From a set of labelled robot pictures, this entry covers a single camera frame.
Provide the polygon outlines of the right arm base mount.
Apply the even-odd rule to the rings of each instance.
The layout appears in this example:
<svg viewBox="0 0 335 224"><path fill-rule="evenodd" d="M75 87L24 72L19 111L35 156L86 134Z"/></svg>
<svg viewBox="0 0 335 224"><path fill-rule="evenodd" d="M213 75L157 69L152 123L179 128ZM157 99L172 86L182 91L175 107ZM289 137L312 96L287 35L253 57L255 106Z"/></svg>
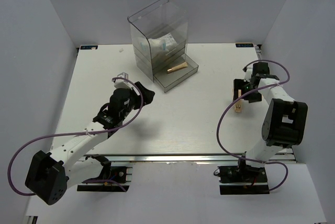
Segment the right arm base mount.
<svg viewBox="0 0 335 224"><path fill-rule="evenodd" d="M245 161L237 165L219 166L213 175L219 178L221 195L269 194L269 185L264 167L251 167Z"/></svg>

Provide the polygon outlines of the wide beige cream tube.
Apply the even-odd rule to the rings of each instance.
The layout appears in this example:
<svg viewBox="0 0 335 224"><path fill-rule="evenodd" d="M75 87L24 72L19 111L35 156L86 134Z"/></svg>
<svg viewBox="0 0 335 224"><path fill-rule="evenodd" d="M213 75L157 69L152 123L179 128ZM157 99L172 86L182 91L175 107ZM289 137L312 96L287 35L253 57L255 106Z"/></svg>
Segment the wide beige cream tube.
<svg viewBox="0 0 335 224"><path fill-rule="evenodd" d="M242 95L242 91L239 89L238 90L238 97ZM234 105L234 110L236 113L241 113L242 112L242 100L238 100L235 105Z"/></svg>

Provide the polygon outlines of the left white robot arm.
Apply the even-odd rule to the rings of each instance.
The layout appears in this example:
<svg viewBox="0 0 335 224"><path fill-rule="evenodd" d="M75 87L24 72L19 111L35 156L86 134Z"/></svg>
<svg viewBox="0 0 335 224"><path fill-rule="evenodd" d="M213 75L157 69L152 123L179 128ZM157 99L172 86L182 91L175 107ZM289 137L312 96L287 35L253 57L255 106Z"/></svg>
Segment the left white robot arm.
<svg viewBox="0 0 335 224"><path fill-rule="evenodd" d="M115 82L115 90L82 134L58 148L37 152L31 161L25 185L47 205L61 199L66 190L80 183L112 184L111 162L100 154L88 155L123 125L133 111L152 103L155 92L140 82Z"/></svg>

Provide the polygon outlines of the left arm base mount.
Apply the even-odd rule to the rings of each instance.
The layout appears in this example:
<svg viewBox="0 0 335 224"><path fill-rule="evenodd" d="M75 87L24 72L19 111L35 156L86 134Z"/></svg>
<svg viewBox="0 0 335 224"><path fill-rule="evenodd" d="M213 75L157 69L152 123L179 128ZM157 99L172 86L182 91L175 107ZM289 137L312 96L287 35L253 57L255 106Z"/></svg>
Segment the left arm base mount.
<svg viewBox="0 0 335 224"><path fill-rule="evenodd" d="M132 179L132 166L126 164L115 164L102 155L91 155L81 161L96 161L99 174L88 177L83 183L77 185L78 192L122 192L128 191Z"/></svg>

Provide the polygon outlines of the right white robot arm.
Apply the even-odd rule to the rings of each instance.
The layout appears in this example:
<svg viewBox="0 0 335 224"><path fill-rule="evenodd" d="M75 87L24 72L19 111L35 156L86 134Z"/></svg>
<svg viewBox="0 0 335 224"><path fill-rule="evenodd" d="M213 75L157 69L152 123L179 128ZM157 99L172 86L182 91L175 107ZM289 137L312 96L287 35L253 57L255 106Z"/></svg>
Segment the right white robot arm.
<svg viewBox="0 0 335 224"><path fill-rule="evenodd" d="M265 99L269 105L262 124L261 137L252 149L246 151L236 168L237 177L247 182L260 173L264 163L283 149L299 145L303 140L308 106L290 97L280 79L270 73L268 63L254 61L244 67L243 79L233 81L233 100L257 103Z"/></svg>

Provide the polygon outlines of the clear acrylic drawer organizer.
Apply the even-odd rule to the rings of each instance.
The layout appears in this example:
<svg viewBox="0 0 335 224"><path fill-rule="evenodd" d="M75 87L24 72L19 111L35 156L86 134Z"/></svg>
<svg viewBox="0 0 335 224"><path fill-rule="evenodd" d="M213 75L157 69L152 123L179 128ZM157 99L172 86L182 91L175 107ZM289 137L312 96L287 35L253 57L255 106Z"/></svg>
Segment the clear acrylic drawer organizer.
<svg viewBox="0 0 335 224"><path fill-rule="evenodd" d="M127 17L137 67L151 80L184 54L188 16L170 0L157 0Z"/></svg>

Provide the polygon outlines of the cotton pad packet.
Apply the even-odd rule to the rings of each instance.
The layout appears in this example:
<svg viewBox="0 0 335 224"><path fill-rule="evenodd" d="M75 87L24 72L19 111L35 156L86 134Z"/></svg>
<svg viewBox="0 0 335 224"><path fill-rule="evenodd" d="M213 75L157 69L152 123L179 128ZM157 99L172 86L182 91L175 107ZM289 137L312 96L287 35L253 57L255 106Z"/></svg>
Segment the cotton pad packet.
<svg viewBox="0 0 335 224"><path fill-rule="evenodd" d="M163 50L172 50L177 47L177 42L171 33L161 37Z"/></svg>
<svg viewBox="0 0 335 224"><path fill-rule="evenodd" d="M163 50L161 39L138 39L140 48L144 54L150 55L151 58L156 57L159 54L168 52L168 50Z"/></svg>

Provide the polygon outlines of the clear bottom drawer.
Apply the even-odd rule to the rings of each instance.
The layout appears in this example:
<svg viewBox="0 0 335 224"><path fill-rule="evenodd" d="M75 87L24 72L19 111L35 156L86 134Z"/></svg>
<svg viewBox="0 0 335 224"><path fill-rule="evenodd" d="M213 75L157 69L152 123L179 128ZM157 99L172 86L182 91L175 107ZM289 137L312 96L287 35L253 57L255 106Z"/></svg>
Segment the clear bottom drawer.
<svg viewBox="0 0 335 224"><path fill-rule="evenodd" d="M167 69L185 61L188 64L187 68L167 74ZM193 61L187 54L182 54L157 71L156 74L153 75L153 80L166 93L195 74L198 71L198 68L199 65L195 61Z"/></svg>

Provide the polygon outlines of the slim beige concealer tube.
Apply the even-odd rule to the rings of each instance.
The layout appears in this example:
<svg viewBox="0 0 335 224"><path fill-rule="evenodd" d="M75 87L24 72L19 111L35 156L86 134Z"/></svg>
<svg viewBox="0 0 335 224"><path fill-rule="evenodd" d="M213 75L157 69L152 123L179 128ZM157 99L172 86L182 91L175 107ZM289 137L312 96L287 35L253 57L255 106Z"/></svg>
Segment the slim beige concealer tube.
<svg viewBox="0 0 335 224"><path fill-rule="evenodd" d="M176 66L173 66L173 67L167 69L167 74L171 74L171 73L173 73L173 72L182 70L182 69L187 68L187 67L188 67L188 64L187 64L187 62L185 61L185 62L183 62L183 63L181 63L181 64L178 64L178 65L176 65Z"/></svg>

